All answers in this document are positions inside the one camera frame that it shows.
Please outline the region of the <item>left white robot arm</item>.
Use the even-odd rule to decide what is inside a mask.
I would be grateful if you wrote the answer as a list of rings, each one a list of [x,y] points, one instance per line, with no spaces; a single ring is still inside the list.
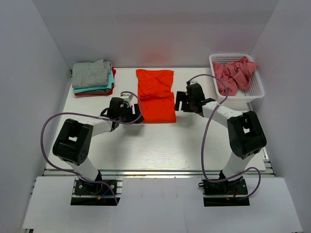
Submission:
[[[71,166],[86,188],[93,194],[102,190],[101,173],[88,159],[90,143],[93,137],[110,133],[121,124],[139,124],[144,120],[139,104],[132,104],[134,94],[122,93],[110,100],[107,110],[91,121],[79,122],[66,119],[56,138],[52,152],[60,160]]]

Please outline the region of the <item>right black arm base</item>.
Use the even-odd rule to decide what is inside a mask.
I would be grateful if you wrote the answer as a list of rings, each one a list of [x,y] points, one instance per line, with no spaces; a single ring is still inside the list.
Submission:
[[[198,187],[203,190],[205,207],[235,207],[249,206],[248,189],[243,177],[234,181],[211,183],[202,180]]]

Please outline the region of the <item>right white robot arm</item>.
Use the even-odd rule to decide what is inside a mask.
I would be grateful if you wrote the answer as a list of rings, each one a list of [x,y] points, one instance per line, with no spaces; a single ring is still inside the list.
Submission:
[[[220,183],[219,187],[224,193],[232,193],[237,188],[236,180],[249,170],[246,166],[250,160],[267,144],[258,116],[254,111],[233,110],[212,98],[205,98],[198,83],[188,83],[186,89],[186,92],[177,92],[174,109],[196,113],[208,119],[201,145],[201,168],[204,178],[209,183]],[[207,177],[204,165],[207,131],[213,120],[227,128],[231,148],[229,160],[217,180]]]

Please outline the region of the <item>orange t-shirt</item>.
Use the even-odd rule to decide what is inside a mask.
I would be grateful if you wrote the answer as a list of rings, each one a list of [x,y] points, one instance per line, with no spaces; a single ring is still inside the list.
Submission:
[[[143,123],[176,123],[172,92],[174,71],[137,69],[136,76]]]

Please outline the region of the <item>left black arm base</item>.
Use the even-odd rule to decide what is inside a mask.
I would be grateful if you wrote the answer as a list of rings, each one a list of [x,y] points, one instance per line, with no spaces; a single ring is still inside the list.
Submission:
[[[71,206],[117,206],[121,199],[121,180],[103,180],[109,185],[87,183],[79,178],[75,179],[71,201]]]

